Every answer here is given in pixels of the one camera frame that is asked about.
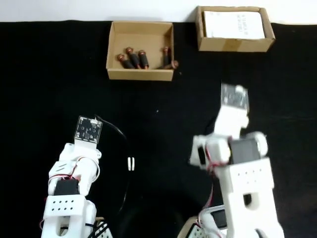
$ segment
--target black cable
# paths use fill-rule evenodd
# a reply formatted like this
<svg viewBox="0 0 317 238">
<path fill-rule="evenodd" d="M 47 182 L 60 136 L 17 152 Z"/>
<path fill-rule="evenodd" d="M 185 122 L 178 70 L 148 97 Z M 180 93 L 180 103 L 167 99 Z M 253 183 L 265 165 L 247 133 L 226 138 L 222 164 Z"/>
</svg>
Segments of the black cable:
<svg viewBox="0 0 317 238">
<path fill-rule="evenodd" d="M 86 223 L 85 226 L 87 226 L 87 227 L 96 227 L 95 225 L 89 224 L 89 223 Z M 61 230 L 68 230 L 68 227 L 61 227 L 60 229 Z"/>
<path fill-rule="evenodd" d="M 102 228 L 103 226 L 105 226 L 97 235 L 96 232 Z M 108 228 L 108 225 L 105 224 L 105 221 L 102 220 L 101 223 L 99 224 L 99 226 L 96 226 L 93 231 L 89 234 L 89 236 L 87 238 L 97 238 L 99 237 L 106 229 Z"/>
<path fill-rule="evenodd" d="M 102 229 L 100 230 L 100 232 L 95 236 L 95 238 L 100 237 L 100 236 L 103 234 L 103 232 L 104 232 L 105 230 L 107 230 L 107 229 L 108 229 L 108 226 L 102 228 Z"/>
<path fill-rule="evenodd" d="M 127 154 L 128 154 L 128 157 L 133 157 L 133 156 L 131 156 L 130 143 L 129 143 L 128 139 L 127 139 L 127 136 L 123 133 L 123 131 L 120 130 L 117 126 L 115 126 L 115 125 L 112 124 L 111 122 L 102 119 L 102 118 L 101 118 L 99 115 L 97 115 L 97 114 L 95 114 L 95 118 L 96 118 L 97 120 L 102 121 L 104 124 L 108 125 L 108 126 L 111 127 L 113 130 L 115 130 L 120 136 L 122 136 L 122 138 L 124 139 L 124 141 L 125 141 L 125 143 L 126 143 L 126 146 L 127 146 Z M 121 206 L 120 206 L 120 208 L 119 208 L 119 210 L 118 210 L 118 212 L 117 212 L 117 214 L 116 214 L 114 220 L 118 217 L 118 215 L 120 214 L 120 212 L 122 211 L 122 209 L 123 209 L 123 207 L 124 207 L 124 205 L 125 205 L 127 193 L 128 193 L 128 190 L 129 190 L 129 186 L 130 186 L 131 180 L 132 180 L 132 171 L 129 171 L 129 174 L 130 174 L 130 176 L 129 176 L 129 178 L 128 178 L 128 183 L 127 183 L 126 188 L 125 188 L 125 193 L 124 193 L 124 197 L 123 197 L 123 200 L 122 200 L 122 204 L 121 204 Z M 101 231 L 101 232 L 99 233 L 99 235 L 93 236 L 93 235 L 96 233 L 96 231 L 98 231 L 98 229 L 99 229 L 100 227 L 102 227 L 102 224 L 99 225 L 98 227 L 96 227 L 96 228 L 91 232 L 91 234 L 88 236 L 88 238 L 97 238 L 97 237 L 99 237 L 99 236 L 102 234 L 102 232 L 106 230 L 106 228 L 108 227 L 108 225 L 106 226 L 106 228 L 103 229 L 103 231 Z"/>
<path fill-rule="evenodd" d="M 100 116 L 96 115 L 95 114 L 95 117 L 97 120 L 101 120 L 103 123 L 107 124 L 108 126 L 110 126 L 112 129 L 114 129 L 116 132 L 118 132 L 125 141 L 128 141 L 126 135 L 123 133 L 122 130 L 120 130 L 117 126 L 115 126 L 114 124 L 112 124 L 111 122 L 107 121 L 107 120 L 104 120 L 102 119 Z"/>
</svg>

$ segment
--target white cable clip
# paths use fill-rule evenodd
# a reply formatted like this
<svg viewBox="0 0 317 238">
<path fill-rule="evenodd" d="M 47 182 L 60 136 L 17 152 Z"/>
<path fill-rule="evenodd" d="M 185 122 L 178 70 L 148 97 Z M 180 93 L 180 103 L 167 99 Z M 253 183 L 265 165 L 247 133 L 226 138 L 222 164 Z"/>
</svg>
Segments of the white cable clip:
<svg viewBox="0 0 317 238">
<path fill-rule="evenodd" d="M 135 162 L 134 157 L 128 157 L 128 171 L 134 171 Z"/>
</svg>

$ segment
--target circuit board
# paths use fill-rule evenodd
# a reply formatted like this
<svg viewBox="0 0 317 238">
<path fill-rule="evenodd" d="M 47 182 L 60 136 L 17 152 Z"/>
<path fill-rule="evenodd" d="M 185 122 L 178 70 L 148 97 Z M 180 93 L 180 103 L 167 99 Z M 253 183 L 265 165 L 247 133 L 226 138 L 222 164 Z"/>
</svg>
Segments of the circuit board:
<svg viewBox="0 0 317 238">
<path fill-rule="evenodd" d="M 79 117 L 74 139 L 98 144 L 102 126 L 99 120 Z"/>
</svg>

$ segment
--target white plastic bracket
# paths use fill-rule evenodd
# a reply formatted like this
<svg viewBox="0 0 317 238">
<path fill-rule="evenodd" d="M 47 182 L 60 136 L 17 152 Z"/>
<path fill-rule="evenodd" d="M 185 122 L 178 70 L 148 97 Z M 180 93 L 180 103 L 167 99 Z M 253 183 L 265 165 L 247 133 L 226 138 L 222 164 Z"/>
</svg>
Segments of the white plastic bracket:
<svg viewBox="0 0 317 238">
<path fill-rule="evenodd" d="M 86 238 L 96 217 L 96 207 L 83 195 L 48 196 L 43 215 L 42 238 Z"/>
</svg>

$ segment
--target white wall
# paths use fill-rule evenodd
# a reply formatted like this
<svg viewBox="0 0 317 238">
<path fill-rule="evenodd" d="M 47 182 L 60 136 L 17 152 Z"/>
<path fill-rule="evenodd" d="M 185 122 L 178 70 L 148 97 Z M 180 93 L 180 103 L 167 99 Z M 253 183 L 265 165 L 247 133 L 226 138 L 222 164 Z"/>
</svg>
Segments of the white wall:
<svg viewBox="0 0 317 238">
<path fill-rule="evenodd" d="M 0 21 L 194 21 L 198 5 L 261 6 L 271 22 L 317 24 L 317 0 L 0 0 Z"/>
</svg>

